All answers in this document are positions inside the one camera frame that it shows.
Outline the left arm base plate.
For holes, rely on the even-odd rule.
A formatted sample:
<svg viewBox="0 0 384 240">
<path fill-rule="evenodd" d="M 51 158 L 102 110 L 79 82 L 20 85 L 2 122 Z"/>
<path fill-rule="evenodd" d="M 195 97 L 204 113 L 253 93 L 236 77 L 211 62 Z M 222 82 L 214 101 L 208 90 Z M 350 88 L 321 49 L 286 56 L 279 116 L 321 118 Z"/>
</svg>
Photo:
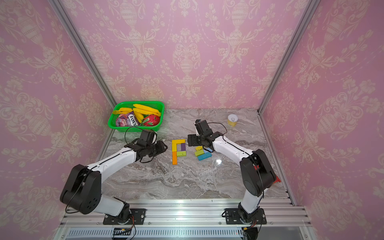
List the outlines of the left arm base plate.
<svg viewBox="0 0 384 240">
<path fill-rule="evenodd" d="M 103 225 L 143 225 L 147 209 L 130 209 L 127 217 L 105 215 Z"/>
</svg>

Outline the teal block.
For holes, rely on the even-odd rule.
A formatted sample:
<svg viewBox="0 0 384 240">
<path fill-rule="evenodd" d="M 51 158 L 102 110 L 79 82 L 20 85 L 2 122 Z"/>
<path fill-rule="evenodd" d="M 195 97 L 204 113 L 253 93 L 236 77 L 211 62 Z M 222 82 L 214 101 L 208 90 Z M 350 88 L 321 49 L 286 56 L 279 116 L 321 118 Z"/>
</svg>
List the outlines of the teal block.
<svg viewBox="0 0 384 240">
<path fill-rule="evenodd" d="M 198 156 L 198 160 L 202 161 L 202 160 L 205 160 L 205 159 L 208 159 L 208 158 L 211 158 L 211 157 L 212 157 L 211 153 L 204 153 L 204 154 Z"/>
</svg>

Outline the orange block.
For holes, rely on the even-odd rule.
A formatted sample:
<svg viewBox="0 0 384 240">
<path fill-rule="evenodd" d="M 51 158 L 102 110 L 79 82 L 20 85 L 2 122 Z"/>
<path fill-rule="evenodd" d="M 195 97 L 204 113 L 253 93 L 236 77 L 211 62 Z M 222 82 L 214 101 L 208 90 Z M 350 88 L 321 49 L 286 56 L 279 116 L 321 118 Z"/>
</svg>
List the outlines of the orange block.
<svg viewBox="0 0 384 240">
<path fill-rule="evenodd" d="M 177 152 L 172 152 L 172 164 L 173 165 L 177 165 L 178 164 Z"/>
</svg>

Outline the long yellow block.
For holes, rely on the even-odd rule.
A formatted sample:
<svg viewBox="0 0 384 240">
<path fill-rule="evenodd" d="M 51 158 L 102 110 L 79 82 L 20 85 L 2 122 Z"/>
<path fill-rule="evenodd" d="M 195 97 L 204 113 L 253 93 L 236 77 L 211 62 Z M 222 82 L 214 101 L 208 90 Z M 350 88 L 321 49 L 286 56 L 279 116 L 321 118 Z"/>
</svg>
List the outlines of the long yellow block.
<svg viewBox="0 0 384 240">
<path fill-rule="evenodd" d="M 172 144 L 184 144 L 186 142 L 186 140 L 182 139 L 182 140 L 172 140 Z"/>
</svg>

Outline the lime green block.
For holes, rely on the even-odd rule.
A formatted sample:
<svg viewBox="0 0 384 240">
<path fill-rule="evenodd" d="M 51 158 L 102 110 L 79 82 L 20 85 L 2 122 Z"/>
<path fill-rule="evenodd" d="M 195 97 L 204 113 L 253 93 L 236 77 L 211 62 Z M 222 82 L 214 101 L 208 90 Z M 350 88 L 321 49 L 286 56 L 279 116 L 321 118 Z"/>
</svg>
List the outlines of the lime green block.
<svg viewBox="0 0 384 240">
<path fill-rule="evenodd" d="M 187 156 L 187 152 L 186 151 L 177 152 L 177 157 L 186 157 L 186 156 Z"/>
<path fill-rule="evenodd" d="M 195 156 L 196 156 L 196 157 L 199 157 L 199 156 L 204 155 L 204 154 L 205 154 L 205 151 L 204 151 L 204 150 L 199 150 L 199 151 L 196 151 L 196 152 L 195 152 Z"/>
</svg>

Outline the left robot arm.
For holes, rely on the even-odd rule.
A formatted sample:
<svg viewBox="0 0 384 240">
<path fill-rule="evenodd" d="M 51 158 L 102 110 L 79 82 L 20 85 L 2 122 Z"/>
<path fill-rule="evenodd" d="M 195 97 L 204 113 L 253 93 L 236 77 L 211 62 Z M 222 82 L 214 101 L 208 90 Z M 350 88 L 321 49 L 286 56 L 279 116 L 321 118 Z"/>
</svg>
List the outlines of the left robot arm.
<svg viewBox="0 0 384 240">
<path fill-rule="evenodd" d="M 141 162 L 145 157 L 152 161 L 167 149 L 168 146 L 158 140 L 155 131 L 143 130 L 139 138 L 126 142 L 115 154 L 87 166 L 76 165 L 72 168 L 60 196 L 61 203 L 66 205 L 66 214 L 104 214 L 120 225 L 133 221 L 130 204 L 104 196 L 102 184 L 124 167 Z"/>
</svg>

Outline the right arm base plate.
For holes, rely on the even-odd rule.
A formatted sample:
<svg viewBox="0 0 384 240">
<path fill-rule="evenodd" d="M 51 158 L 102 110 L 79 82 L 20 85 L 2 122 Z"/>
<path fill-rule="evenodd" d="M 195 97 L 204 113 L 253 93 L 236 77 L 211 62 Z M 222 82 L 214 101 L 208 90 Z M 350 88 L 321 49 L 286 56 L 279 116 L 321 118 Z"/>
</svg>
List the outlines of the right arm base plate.
<svg viewBox="0 0 384 240">
<path fill-rule="evenodd" d="M 239 225 L 239 224 L 266 225 L 267 224 L 265 211 L 262 208 L 258 208 L 250 214 L 240 209 L 225 209 L 224 212 L 222 213 L 222 217 L 226 219 L 227 225 Z"/>
</svg>

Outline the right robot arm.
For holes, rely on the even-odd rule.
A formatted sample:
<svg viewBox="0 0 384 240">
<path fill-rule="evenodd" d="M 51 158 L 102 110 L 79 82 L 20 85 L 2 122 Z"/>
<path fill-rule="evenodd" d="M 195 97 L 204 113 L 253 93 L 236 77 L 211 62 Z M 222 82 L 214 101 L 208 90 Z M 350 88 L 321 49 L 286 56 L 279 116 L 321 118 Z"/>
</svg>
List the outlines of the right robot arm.
<svg viewBox="0 0 384 240">
<path fill-rule="evenodd" d="M 202 146 L 213 153 L 220 153 L 240 167 L 246 188 L 244 197 L 238 205 L 240 220 L 253 227 L 265 225 L 267 220 L 260 203 L 277 180 L 266 153 L 261 149 L 252 151 L 230 141 L 225 134 L 214 132 L 206 120 L 196 120 L 195 128 L 196 133 L 188 135 L 190 147 Z"/>
</svg>

